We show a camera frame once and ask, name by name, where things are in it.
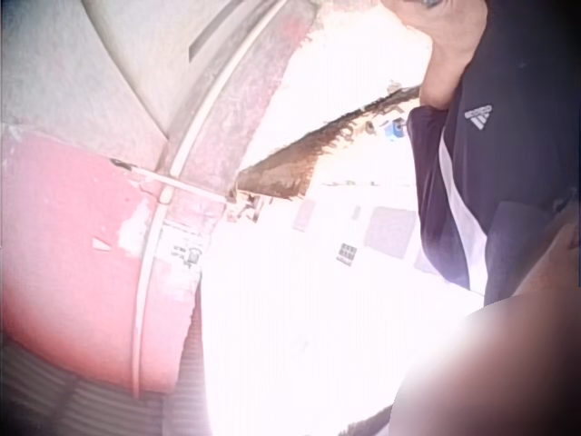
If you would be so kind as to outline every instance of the adidas logo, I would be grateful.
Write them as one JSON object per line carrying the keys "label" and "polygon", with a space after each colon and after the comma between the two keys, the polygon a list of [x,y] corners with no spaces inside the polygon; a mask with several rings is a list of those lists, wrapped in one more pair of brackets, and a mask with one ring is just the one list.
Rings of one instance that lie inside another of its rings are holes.
{"label": "adidas logo", "polygon": [[492,114],[492,106],[489,104],[488,106],[482,106],[473,111],[467,111],[464,116],[467,120],[474,123],[478,130],[482,130],[484,129],[490,114]]}

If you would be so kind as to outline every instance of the white stripe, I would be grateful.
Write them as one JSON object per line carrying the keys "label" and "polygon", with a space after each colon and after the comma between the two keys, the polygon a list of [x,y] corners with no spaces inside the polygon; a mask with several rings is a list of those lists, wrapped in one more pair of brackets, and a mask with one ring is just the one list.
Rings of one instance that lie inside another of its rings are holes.
{"label": "white stripe", "polygon": [[474,123],[476,125],[476,127],[480,130],[482,130],[484,128],[484,125],[477,119],[477,118],[470,118],[472,120],[472,123]]}
{"label": "white stripe", "polygon": [[470,289],[484,294],[488,280],[488,271],[485,260],[487,236],[482,231],[480,224],[474,218],[472,212],[466,207],[460,193],[454,183],[452,171],[452,159],[444,142],[444,132],[439,143],[439,167],[448,194],[448,202],[452,216],[456,222],[462,248],[468,262],[468,274],[470,276]]}

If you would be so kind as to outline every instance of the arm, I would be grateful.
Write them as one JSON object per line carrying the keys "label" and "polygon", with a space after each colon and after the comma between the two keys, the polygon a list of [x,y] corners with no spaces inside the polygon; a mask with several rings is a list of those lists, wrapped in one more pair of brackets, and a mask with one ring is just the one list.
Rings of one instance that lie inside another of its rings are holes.
{"label": "arm", "polygon": [[424,82],[419,89],[419,104],[439,110],[448,109],[452,96],[470,58],[449,54],[438,45],[432,48]]}
{"label": "arm", "polygon": [[432,40],[432,56],[419,93],[422,105],[448,109],[487,24],[484,0],[440,0],[432,7],[413,0],[382,0],[404,25]]}

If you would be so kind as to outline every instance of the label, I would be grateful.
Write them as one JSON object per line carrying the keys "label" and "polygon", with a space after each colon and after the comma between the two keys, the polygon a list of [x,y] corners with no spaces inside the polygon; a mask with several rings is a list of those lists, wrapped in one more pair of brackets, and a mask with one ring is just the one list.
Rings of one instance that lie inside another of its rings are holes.
{"label": "label", "polygon": [[206,248],[206,238],[185,225],[166,221],[155,257],[183,272],[199,273]]}

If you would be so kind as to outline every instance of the sleeve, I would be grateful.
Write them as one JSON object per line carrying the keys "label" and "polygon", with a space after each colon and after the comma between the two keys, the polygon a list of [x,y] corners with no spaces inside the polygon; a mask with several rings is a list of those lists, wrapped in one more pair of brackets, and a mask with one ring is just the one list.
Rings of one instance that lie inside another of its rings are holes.
{"label": "sleeve", "polygon": [[439,167],[440,138],[448,111],[421,106],[409,113],[421,243],[426,257],[449,282],[469,289],[468,264]]}
{"label": "sleeve", "polygon": [[409,113],[408,133],[414,154],[420,217],[425,211],[434,172],[439,171],[438,148],[447,115],[448,111],[431,106],[416,107]]}

